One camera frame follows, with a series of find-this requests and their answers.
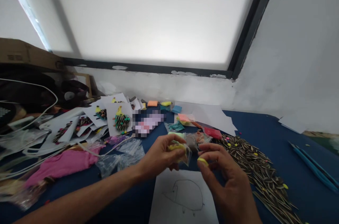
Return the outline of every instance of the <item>white wall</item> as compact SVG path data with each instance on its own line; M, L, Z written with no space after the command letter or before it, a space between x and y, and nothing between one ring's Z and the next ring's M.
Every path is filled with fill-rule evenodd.
M242 72L226 79L75 67L99 90L145 99L220 104L294 115L309 130L339 133L339 1L270 0Z
M44 49L18 0L0 0L0 37L20 39Z

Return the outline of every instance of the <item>hedgehog drawing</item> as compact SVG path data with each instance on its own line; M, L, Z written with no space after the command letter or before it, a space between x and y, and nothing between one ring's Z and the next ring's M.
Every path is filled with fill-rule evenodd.
M201 189L191 180L177 180L171 191L162 194L173 203L182 206L183 213L186 209L191 210L193 216L195 216L196 211L201 211L204 206Z

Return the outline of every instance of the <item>hedgehog craft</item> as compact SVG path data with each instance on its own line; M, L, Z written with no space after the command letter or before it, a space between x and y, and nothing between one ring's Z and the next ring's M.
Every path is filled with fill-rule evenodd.
M121 112L121 106L119 106L113 120L115 120L114 126L117 131L125 132L125 130L128 128L128 125L130 124L130 118Z

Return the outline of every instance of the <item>pink paper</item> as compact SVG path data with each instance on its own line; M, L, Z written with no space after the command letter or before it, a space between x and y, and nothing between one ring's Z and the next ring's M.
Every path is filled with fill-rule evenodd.
M91 151L98 154L100 149L101 147L97 147ZM60 155L45 160L40 165L38 171L31 175L25 182L25 187L28 188L32 185L36 185L46 177L60 178L88 169L97 161L97 156L86 151L65 151Z

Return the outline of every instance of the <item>table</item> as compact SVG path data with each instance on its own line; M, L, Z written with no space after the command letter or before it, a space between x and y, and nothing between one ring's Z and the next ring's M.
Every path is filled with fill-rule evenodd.
M297 134L279 122L278 118L255 113L224 111L232 117L234 125L241 132L241 137L250 144L260 148L273 162L278 175L288 185L288 195L291 202L299 208L295 212L302 221L315 223L336 223L339 220L339 195L334 194L310 171L292 150L288 141L306 150L327 172L339 180L339 157L318 145L308 137ZM167 114L167 121L173 122L173 113ZM189 127L187 132L194 132L197 128ZM149 150L155 139L166 134L162 123L150 135L143 139L142 145L145 152ZM101 150L101 154L110 148ZM188 170L198 171L196 164L197 155L193 155ZM83 188L100 180L99 169L94 165L91 168L60 178L48 189L28 211L22 213L17 207L9 203L0 203L1 223L11 223L25 214L43 206L47 200L53 201L74 190ZM220 174L218 180L225 181ZM139 184L97 214L90 223L148 223L151 210L155 179ZM263 223L279 223L278 220L255 198L260 218ZM218 213L220 223L223 219Z

